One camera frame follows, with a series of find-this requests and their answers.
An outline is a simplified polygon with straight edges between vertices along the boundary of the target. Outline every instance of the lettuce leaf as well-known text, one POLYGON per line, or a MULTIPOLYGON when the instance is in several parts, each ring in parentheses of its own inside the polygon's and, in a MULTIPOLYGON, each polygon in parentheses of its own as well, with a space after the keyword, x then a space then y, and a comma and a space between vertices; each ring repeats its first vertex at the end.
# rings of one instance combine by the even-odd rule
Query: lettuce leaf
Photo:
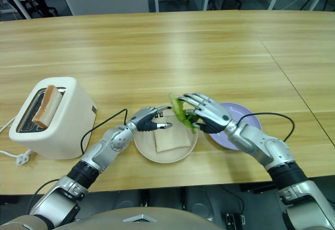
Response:
POLYGON ((190 128, 192 133, 195 134, 196 132, 190 122, 190 119, 194 119, 195 121, 197 121, 198 117, 188 116, 188 118, 186 118, 186 111, 183 109, 183 102, 174 97, 172 93, 169 94, 169 99, 172 105, 172 110, 176 114, 178 120, 182 122, 186 127, 190 128))

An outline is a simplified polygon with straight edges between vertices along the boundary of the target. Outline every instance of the bread slice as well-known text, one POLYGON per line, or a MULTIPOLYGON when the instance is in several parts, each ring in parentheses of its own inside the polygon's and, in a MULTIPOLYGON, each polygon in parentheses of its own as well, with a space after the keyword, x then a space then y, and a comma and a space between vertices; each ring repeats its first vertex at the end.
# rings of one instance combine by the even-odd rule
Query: bread slice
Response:
POLYGON ((41 106, 33 117, 32 122, 44 129, 48 128, 62 97, 62 94, 54 85, 49 85, 42 99, 41 106))

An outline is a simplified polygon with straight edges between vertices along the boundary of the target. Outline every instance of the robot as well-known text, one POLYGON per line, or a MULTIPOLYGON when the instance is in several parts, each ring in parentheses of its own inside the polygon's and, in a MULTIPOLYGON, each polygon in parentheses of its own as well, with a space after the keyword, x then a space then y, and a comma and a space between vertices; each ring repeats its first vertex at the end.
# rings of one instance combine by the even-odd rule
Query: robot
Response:
MULTIPOLYGON (((229 112, 211 98, 184 94, 178 98, 194 109, 204 123, 194 127, 205 133, 224 131, 239 150, 253 156, 271 176, 286 205, 288 229, 335 229, 335 211, 314 182, 308 180, 291 155, 285 142, 264 134, 244 122, 238 123, 229 112)), ((221 229, 214 223, 190 212, 168 208, 124 208, 101 213, 74 222, 90 185, 124 151, 137 131, 167 129, 171 124, 156 124, 152 119, 169 106, 139 110, 125 124, 107 130, 80 161, 63 176, 31 209, 0 226, 7 229, 221 229)))

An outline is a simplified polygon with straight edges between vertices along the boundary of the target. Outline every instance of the table surface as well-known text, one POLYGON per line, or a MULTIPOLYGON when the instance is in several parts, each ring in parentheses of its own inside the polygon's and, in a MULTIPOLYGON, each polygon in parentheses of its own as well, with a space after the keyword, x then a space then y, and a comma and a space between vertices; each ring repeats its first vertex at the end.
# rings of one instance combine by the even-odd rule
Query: table surface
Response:
MULTIPOLYGON (((16 115, 35 84, 46 77, 75 77, 98 105, 95 124, 125 107, 132 114, 168 104, 170 92, 197 91, 253 112, 290 116, 296 130, 287 143, 301 168, 309 177, 332 175, 334 145, 322 129, 331 132, 332 124, 321 117, 333 114, 335 102, 333 95, 327 96, 334 84, 334 21, 332 13, 199 11, 3 22, 0 124, 16 115), (311 79, 317 74, 320 82, 311 79)), ((281 117, 259 119, 272 136, 284 138, 291 129, 281 117)), ((122 118, 116 118, 97 129, 90 145, 121 123, 122 118)), ((26 150, 8 138, 8 129, 0 143, 2 150, 14 154, 26 150)), ((37 154, 31 159, 16 166, 13 158, 0 155, 1 194, 33 193, 77 162, 37 154)), ((225 149, 199 132, 193 152, 173 164, 153 163, 131 143, 90 190, 267 180, 269 175, 251 156, 225 149)))

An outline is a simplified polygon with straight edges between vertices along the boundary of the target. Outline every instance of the white toaster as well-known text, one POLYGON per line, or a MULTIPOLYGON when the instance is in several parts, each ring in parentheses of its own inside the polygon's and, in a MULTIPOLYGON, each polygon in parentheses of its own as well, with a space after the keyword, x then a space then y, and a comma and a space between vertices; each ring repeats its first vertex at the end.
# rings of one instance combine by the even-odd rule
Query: white toaster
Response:
MULTIPOLYGON (((81 155, 80 141, 92 129, 97 106, 73 77, 41 80, 31 91, 9 130, 11 140, 49 159, 70 159, 81 155), (31 120, 39 109, 46 87, 54 85, 63 95, 47 129, 31 120)), ((83 141, 86 149, 91 134, 83 141)))

